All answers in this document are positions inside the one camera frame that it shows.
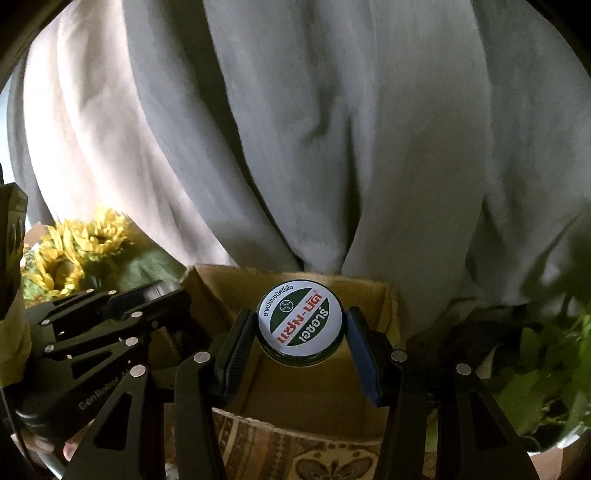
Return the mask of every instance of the circular logo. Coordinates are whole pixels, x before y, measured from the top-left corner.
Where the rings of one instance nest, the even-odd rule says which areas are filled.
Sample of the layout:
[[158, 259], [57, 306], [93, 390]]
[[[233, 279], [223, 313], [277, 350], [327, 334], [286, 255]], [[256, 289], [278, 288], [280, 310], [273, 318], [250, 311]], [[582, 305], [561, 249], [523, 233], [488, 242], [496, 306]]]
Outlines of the circular logo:
[[294, 304], [291, 300], [282, 300], [279, 304], [279, 309], [283, 313], [289, 313], [294, 309]]
[[258, 309], [259, 339], [275, 359], [289, 365], [319, 362], [343, 336], [343, 309], [324, 285], [292, 280], [273, 288]]

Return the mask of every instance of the silver pin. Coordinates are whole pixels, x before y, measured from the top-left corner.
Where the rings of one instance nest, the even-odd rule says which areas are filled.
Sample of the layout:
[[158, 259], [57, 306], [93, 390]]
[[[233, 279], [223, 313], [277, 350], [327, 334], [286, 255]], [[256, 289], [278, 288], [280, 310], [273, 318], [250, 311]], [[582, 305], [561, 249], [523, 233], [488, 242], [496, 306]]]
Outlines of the silver pin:
[[204, 364], [205, 362], [209, 362], [211, 357], [212, 356], [209, 354], [209, 352], [197, 352], [193, 357], [193, 360], [195, 360], [198, 364]]
[[129, 373], [131, 373], [132, 377], [141, 377], [144, 373], [146, 373], [146, 367], [143, 365], [136, 365], [131, 370], [129, 370]]
[[390, 355], [390, 358], [395, 362], [405, 362], [408, 359], [408, 355], [404, 350], [395, 350]]
[[457, 364], [456, 372], [458, 372], [460, 375], [468, 376], [472, 373], [472, 369], [470, 368], [470, 365]]

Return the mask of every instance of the brown patterned cloth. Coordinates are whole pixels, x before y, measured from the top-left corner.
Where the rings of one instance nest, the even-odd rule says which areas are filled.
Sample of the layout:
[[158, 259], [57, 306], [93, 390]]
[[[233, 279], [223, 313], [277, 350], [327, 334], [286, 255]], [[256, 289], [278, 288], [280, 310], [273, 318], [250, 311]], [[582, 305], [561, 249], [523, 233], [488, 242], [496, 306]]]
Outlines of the brown patterned cloth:
[[[174, 409], [167, 405], [166, 462], [174, 457]], [[215, 411], [213, 421], [229, 480], [371, 480], [380, 444], [322, 439]], [[436, 454], [426, 454], [424, 474], [434, 477]], [[169, 468], [169, 478], [178, 478]]]

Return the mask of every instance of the cardboard box flap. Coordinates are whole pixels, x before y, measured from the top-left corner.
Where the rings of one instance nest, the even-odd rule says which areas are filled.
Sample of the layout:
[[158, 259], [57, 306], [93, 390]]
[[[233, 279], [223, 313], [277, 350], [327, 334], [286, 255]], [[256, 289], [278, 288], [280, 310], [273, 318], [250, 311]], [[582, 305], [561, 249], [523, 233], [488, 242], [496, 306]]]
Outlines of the cardboard box flap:
[[[299, 278], [325, 285], [345, 309], [360, 307], [371, 328], [385, 332], [392, 343], [400, 340], [396, 298], [381, 282], [197, 265], [188, 270], [183, 288], [193, 298], [194, 318], [209, 333], [220, 333], [241, 309], [256, 310], [270, 289]], [[328, 359], [304, 368], [274, 361], [255, 342], [241, 391], [228, 411], [280, 429], [359, 441], [380, 438], [388, 414], [365, 400], [345, 340]]]

